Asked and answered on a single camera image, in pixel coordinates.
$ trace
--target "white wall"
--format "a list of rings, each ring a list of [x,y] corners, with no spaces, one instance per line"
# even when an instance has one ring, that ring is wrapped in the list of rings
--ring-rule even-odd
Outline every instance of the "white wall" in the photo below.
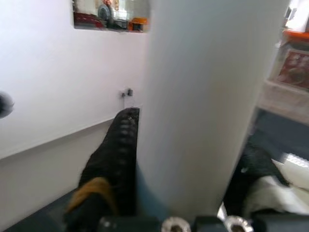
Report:
[[[146,34],[80,30],[71,0],[0,0],[0,159],[111,119],[119,91],[140,105]]]
[[[0,160],[0,231],[77,187],[109,123]]]

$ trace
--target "white fabric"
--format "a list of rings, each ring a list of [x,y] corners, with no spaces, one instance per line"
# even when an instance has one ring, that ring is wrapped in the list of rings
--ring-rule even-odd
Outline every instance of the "white fabric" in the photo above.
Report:
[[[293,190],[272,176],[262,177],[253,184],[244,202],[243,216],[249,217],[252,212],[263,209],[309,215],[309,207]]]

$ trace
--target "white pillar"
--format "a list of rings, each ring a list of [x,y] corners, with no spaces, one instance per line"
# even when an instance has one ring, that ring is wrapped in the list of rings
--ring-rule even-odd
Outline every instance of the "white pillar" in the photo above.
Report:
[[[288,0],[158,0],[138,141],[141,213],[215,215]]]

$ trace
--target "red poster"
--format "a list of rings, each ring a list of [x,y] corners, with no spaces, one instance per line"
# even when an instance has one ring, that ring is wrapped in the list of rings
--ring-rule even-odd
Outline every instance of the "red poster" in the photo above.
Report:
[[[309,89],[309,52],[289,50],[276,80]]]

